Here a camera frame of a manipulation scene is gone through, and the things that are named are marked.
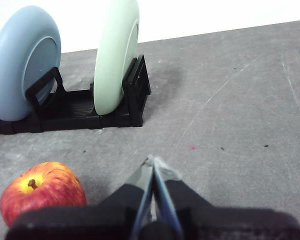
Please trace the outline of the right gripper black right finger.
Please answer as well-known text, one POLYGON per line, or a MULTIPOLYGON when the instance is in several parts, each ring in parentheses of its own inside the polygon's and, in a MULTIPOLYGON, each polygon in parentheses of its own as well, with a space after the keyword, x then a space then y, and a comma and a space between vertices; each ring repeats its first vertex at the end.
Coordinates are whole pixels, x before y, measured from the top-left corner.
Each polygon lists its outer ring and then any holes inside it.
POLYGON ((300 224, 288 213, 212 205, 159 157, 153 174, 159 218, 182 240, 300 240, 300 224))

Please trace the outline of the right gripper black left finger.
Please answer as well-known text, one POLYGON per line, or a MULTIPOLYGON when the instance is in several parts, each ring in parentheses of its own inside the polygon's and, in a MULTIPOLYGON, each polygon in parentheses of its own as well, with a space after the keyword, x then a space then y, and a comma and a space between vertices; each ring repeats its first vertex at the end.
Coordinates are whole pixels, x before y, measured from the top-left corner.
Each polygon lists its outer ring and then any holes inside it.
POLYGON ((151 220, 154 162, 149 157, 98 205, 54 206, 17 217, 7 240, 134 240, 151 220))

